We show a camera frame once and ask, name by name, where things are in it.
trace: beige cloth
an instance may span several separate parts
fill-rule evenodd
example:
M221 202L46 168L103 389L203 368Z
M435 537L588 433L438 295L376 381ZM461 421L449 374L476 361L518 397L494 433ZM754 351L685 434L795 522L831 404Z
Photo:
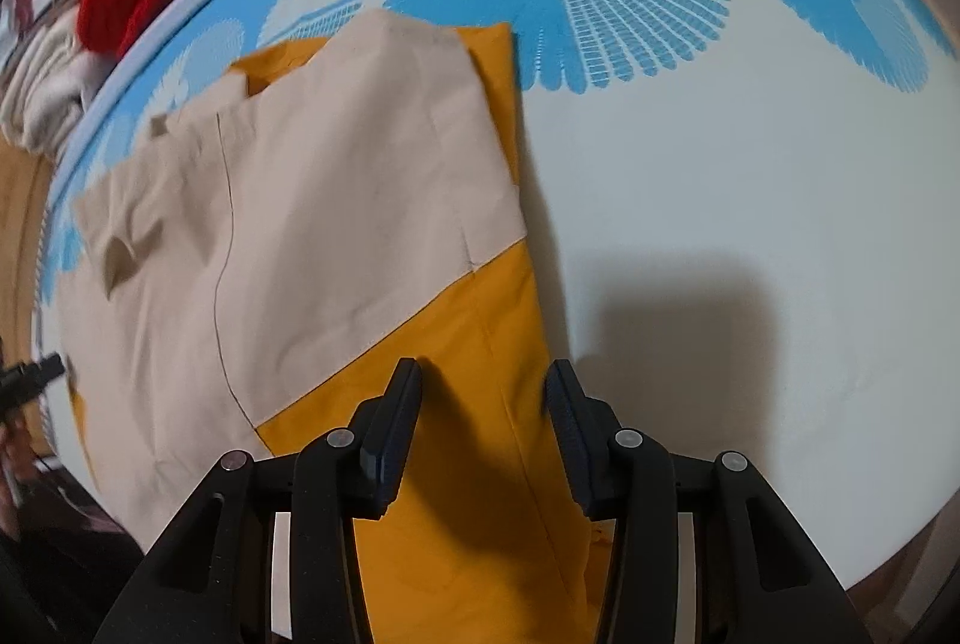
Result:
M524 236L453 31L355 18L75 204L61 336L109 510L144 546L222 452Z
M145 127L136 133L133 149L140 149L147 143L170 131L176 133L181 128L205 116L212 116L221 109L247 99L247 77L240 73L227 73L190 98L179 109L150 118Z

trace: mustard yellow cloth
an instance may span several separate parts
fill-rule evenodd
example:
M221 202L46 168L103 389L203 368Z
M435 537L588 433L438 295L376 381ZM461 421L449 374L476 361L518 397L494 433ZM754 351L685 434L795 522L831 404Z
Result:
M507 25L459 28L518 178L517 87ZM272 46L232 65L257 94L325 44ZM356 523L378 642L511 644L592 637L589 523L570 497L542 407L549 356L525 241L455 282L411 320L258 426L277 455L344 425L397 359L424 366L424 404L397 502Z

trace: white towel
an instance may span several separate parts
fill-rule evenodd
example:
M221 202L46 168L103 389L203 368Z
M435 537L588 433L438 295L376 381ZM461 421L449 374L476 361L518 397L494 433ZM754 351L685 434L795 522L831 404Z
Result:
M2 90L0 133L32 154L58 156L113 67L107 56L80 45L77 10L74 5L35 31Z

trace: hand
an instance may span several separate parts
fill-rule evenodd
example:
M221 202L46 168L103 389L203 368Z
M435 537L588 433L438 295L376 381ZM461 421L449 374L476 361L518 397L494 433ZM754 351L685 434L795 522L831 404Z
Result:
M13 475L18 481L37 478L34 451L30 448L30 433L23 414L16 414L8 419L8 423L0 422L0 458L13 467ZM13 505L13 494L3 473L0 473L0 531L14 540L20 539L20 522Z

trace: table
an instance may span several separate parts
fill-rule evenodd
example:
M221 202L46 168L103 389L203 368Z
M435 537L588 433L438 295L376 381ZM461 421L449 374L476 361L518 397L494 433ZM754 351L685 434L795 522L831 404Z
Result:
M550 341L623 422L744 451L844 585L933 517L960 486L960 64L924 0L210 0L61 167L44 349L69 198L149 116L380 7L512 24Z

